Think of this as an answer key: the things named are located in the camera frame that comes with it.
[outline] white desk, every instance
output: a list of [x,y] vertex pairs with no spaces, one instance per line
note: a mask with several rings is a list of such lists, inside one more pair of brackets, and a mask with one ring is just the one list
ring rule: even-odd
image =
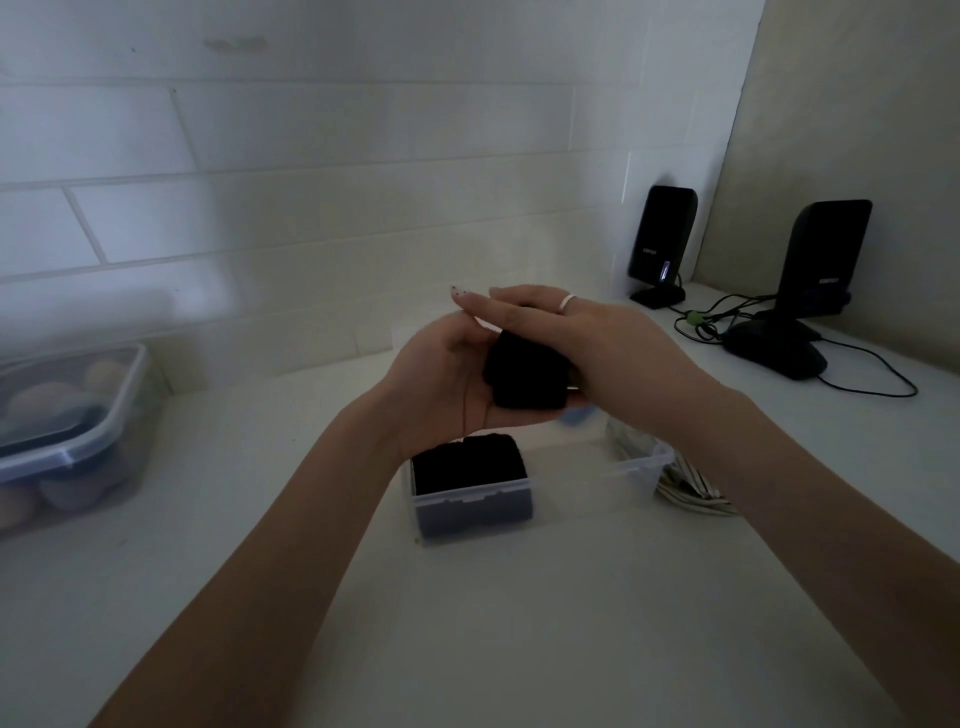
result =
[[[691,303],[715,294],[691,286]],[[674,314],[658,321],[669,328]],[[960,379],[915,400],[795,383],[684,346],[954,557]],[[876,381],[830,352],[837,381]],[[172,400],[136,497],[0,541],[0,723],[85,724],[269,506],[381,354]],[[396,484],[305,673],[298,726],[900,725],[741,519],[649,509],[423,548]]]

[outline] black fabric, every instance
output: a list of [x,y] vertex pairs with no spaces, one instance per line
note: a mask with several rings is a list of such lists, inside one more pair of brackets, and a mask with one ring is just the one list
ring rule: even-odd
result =
[[[413,458],[416,496],[526,478],[523,457],[510,435],[479,435],[447,443]],[[460,533],[475,526],[529,521],[534,515],[529,488],[494,493],[478,500],[446,500],[417,508],[424,538]]]
[[499,407],[563,409],[570,360],[543,344],[502,331],[487,354],[483,379]]

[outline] computer mouse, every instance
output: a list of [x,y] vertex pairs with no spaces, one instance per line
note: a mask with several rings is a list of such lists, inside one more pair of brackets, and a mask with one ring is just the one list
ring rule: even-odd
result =
[[779,326],[776,320],[736,324],[720,336],[720,341],[731,354],[798,381],[813,379],[827,368],[827,360],[809,341]]

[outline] food container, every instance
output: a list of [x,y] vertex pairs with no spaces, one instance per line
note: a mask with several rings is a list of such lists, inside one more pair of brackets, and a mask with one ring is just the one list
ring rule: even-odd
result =
[[643,507],[653,500],[674,451],[650,435],[622,438],[620,423],[602,412],[571,429],[557,424],[493,430],[512,435],[527,477],[509,482],[417,494],[410,462],[401,487],[417,536],[424,543]]
[[86,510],[135,481],[168,395],[141,344],[0,369],[0,531]]

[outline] container lid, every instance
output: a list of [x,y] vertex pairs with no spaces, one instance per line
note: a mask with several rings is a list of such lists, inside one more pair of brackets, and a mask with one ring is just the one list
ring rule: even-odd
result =
[[69,468],[123,432],[147,366],[142,344],[0,369],[0,483]]

